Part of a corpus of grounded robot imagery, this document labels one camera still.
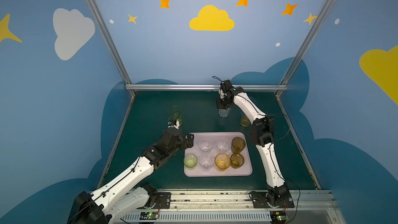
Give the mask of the small green transparent glass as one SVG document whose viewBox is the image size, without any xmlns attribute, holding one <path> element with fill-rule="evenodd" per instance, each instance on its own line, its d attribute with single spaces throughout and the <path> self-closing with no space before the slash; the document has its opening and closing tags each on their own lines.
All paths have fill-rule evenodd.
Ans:
<svg viewBox="0 0 398 224">
<path fill-rule="evenodd" d="M 188 170 L 193 170 L 198 163 L 198 158 L 195 154 L 187 154 L 183 159 L 183 164 Z"/>
</svg>

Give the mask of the clear faceted glass one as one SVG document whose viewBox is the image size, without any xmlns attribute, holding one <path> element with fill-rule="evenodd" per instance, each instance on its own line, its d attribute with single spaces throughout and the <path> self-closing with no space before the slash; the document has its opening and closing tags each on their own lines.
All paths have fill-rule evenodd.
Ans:
<svg viewBox="0 0 398 224">
<path fill-rule="evenodd" d="M 206 152 L 200 155 L 199 164 L 203 171 L 209 171 L 214 166 L 214 156 Z"/>
</svg>

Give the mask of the clear faceted glass three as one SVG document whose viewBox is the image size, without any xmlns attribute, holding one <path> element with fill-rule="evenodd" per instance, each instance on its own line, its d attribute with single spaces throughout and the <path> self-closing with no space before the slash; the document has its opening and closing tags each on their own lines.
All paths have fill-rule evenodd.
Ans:
<svg viewBox="0 0 398 224">
<path fill-rule="evenodd" d="M 218 140 L 216 142 L 216 147 L 221 153 L 225 153 L 225 152 L 229 151 L 229 149 L 230 149 L 228 140 L 226 140 L 226 139 Z"/>
</svg>

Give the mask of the short yellow transparent glass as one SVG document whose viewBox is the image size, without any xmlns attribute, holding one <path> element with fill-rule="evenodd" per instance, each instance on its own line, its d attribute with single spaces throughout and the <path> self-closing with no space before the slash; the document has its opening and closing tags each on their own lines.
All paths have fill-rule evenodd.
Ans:
<svg viewBox="0 0 398 224">
<path fill-rule="evenodd" d="M 215 165 L 221 171 L 225 171 L 231 165 L 230 156 L 226 153 L 219 153 L 215 156 Z"/>
</svg>

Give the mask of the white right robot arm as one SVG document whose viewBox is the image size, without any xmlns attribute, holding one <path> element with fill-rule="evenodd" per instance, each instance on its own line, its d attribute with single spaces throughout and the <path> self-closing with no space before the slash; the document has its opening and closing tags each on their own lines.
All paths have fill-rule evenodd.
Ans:
<svg viewBox="0 0 398 224">
<path fill-rule="evenodd" d="M 274 208 L 285 205 L 291 194 L 276 158 L 274 118 L 262 112 L 242 87 L 234 87 L 224 81 L 220 84 L 219 95 L 218 109 L 226 110 L 236 105 L 251 123 L 249 136 L 260 154 L 266 174 L 267 204 Z"/>
</svg>

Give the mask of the tall green transparent glass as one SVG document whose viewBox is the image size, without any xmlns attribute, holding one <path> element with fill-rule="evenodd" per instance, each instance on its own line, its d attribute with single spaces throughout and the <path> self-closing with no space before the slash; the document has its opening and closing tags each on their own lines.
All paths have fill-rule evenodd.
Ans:
<svg viewBox="0 0 398 224">
<path fill-rule="evenodd" d="M 171 107 L 171 114 L 169 121 L 172 124 L 178 124 L 179 126 L 181 126 L 183 124 L 182 119 L 183 119 L 182 107 L 180 105 L 173 105 Z"/>
</svg>

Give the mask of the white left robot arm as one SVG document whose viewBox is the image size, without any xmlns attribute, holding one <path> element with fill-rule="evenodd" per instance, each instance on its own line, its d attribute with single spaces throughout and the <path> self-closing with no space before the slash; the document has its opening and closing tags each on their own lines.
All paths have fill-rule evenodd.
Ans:
<svg viewBox="0 0 398 224">
<path fill-rule="evenodd" d="M 182 135 L 176 125 L 167 127 L 162 136 L 117 177 L 91 193 L 80 193 L 67 223 L 113 224 L 135 208 L 153 206 L 157 190 L 149 184 L 138 186 L 138 183 L 166 164 L 176 152 L 193 147 L 193 143 L 193 134 Z"/>
</svg>

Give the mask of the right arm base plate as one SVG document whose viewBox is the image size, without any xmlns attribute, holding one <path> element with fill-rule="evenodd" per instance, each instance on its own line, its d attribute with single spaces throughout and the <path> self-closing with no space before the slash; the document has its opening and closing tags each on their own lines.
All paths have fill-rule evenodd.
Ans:
<svg viewBox="0 0 398 224">
<path fill-rule="evenodd" d="M 286 196 L 276 196 L 267 191 L 251 191 L 249 193 L 254 208 L 294 208 L 294 202 L 290 194 Z"/>
</svg>

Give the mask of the dimpled amber glass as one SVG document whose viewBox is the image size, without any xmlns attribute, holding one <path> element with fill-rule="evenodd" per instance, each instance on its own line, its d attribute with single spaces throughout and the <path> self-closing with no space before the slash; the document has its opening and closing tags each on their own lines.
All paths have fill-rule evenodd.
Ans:
<svg viewBox="0 0 398 224">
<path fill-rule="evenodd" d="M 230 160 L 231 160 L 231 167 L 234 169 L 240 168 L 245 163 L 244 156 L 240 153 L 233 153 L 230 156 Z"/>
<path fill-rule="evenodd" d="M 246 147 L 246 141 L 241 137 L 235 137 L 231 142 L 231 151 L 241 153 Z"/>
</svg>

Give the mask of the clear faceted glass four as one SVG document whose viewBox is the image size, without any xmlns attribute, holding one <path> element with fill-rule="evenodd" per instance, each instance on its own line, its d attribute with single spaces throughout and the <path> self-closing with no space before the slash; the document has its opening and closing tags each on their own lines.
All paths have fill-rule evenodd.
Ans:
<svg viewBox="0 0 398 224">
<path fill-rule="evenodd" d="M 231 111 L 231 107 L 228 107 L 228 108 L 219 108 L 218 109 L 218 113 L 219 113 L 219 116 L 220 117 L 222 117 L 222 118 L 227 118 L 228 117 L 228 115 L 229 115 L 229 113 L 230 113 L 230 111 Z"/>
</svg>

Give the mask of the clear faceted glass two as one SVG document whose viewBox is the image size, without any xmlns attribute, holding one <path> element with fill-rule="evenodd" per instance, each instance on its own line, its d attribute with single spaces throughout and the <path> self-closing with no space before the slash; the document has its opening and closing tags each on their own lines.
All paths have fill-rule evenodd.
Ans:
<svg viewBox="0 0 398 224">
<path fill-rule="evenodd" d="M 210 152 L 213 148 L 213 142 L 208 139 L 202 139 L 199 141 L 199 149 L 202 152 Z"/>
</svg>

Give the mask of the tall yellow transparent glass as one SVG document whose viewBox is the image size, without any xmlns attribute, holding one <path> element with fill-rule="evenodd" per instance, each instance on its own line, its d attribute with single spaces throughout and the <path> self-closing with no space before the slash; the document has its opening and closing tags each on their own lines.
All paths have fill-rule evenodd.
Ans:
<svg viewBox="0 0 398 224">
<path fill-rule="evenodd" d="M 250 122 L 249 118 L 245 114 L 242 114 L 241 119 L 240 119 L 240 124 L 243 127 L 251 126 L 251 122 Z"/>
</svg>

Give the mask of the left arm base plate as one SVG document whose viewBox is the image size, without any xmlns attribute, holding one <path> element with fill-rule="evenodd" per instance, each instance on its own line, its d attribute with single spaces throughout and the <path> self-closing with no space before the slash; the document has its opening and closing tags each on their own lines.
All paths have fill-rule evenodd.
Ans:
<svg viewBox="0 0 398 224">
<path fill-rule="evenodd" d="M 169 209 L 171 204 L 171 193 L 170 192 L 158 192 L 155 195 L 151 195 L 145 208 L 148 209 Z"/>
</svg>

